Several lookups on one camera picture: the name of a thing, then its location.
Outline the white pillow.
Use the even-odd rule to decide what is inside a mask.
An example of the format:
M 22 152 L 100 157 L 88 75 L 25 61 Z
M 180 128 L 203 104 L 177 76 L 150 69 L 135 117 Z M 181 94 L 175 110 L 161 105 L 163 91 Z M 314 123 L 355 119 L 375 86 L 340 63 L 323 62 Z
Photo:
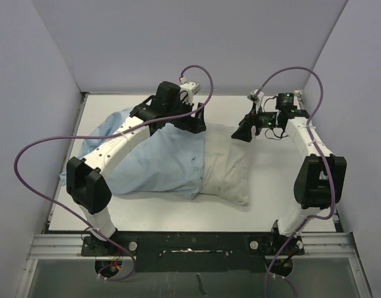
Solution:
M 234 127 L 222 124 L 207 125 L 200 193 L 247 206 L 250 202 L 248 176 L 252 144 L 231 138 L 234 131 Z

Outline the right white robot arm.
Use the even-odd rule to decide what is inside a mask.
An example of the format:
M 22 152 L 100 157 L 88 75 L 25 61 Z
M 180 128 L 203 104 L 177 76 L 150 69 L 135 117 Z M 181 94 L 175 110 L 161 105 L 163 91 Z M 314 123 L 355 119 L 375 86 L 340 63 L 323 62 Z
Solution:
M 263 96 L 258 89 L 248 95 L 252 108 L 231 137 L 250 142 L 262 129 L 281 129 L 303 160 L 293 186 L 293 204 L 277 220 L 278 232 L 268 238 L 270 250 L 281 254 L 290 247 L 290 236 L 299 235 L 309 220 L 323 218 L 321 210 L 335 211 L 342 195 L 347 161 L 326 147 L 309 113 L 296 106 L 293 93 L 277 94 L 273 112 L 264 110 Z

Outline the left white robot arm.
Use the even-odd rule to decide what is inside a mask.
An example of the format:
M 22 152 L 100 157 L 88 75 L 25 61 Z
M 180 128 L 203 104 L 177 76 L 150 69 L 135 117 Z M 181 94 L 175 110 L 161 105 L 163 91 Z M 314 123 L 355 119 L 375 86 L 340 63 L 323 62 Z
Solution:
M 91 224 L 91 234 L 97 238 L 96 248 L 104 255 L 117 250 L 118 240 L 108 204 L 112 192 L 107 179 L 113 169 L 139 143 L 151 137 L 166 124 L 192 134 L 206 131 L 204 111 L 194 115 L 193 97 L 200 91 L 198 83 L 180 79 L 177 85 L 168 81 L 159 84 L 149 96 L 130 111 L 115 131 L 115 136 L 100 144 L 82 158 L 72 157 L 67 163 L 67 193 L 84 212 Z

